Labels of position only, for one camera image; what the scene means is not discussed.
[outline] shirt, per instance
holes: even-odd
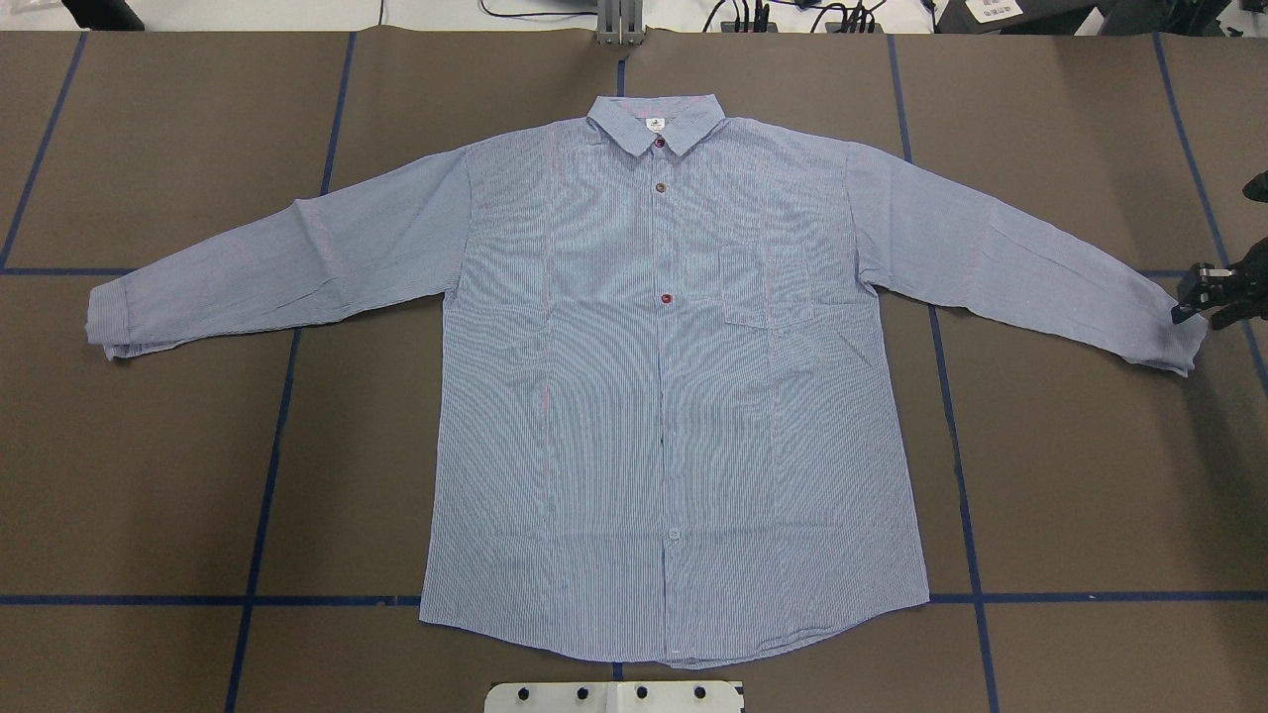
[[[1187,374],[1203,320],[869,146],[596,99],[93,289],[137,356],[444,293],[421,619],[708,667],[928,600],[876,288]]]

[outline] shirt sleeve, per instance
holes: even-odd
[[[470,207],[463,148],[295,200],[94,288],[87,341],[128,358],[454,289]]]
[[[1101,250],[989,195],[851,143],[858,279],[1188,376],[1206,320]]]

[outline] robotic arm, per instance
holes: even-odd
[[[1241,193],[1268,203],[1268,171],[1252,179]],[[1268,320],[1268,237],[1227,268],[1196,263],[1181,280],[1177,298],[1179,303],[1172,308],[1177,325],[1211,307],[1224,307],[1211,316],[1211,327],[1217,330],[1252,317]]]

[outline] shirt collar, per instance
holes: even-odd
[[[713,94],[650,99],[598,96],[587,115],[631,156],[647,151],[658,133],[682,156],[727,118]],[[644,119],[652,117],[664,118],[664,128],[659,132],[647,128]]]

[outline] white paper label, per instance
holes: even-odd
[[[993,23],[1022,14],[1017,0],[964,0],[979,23]]]

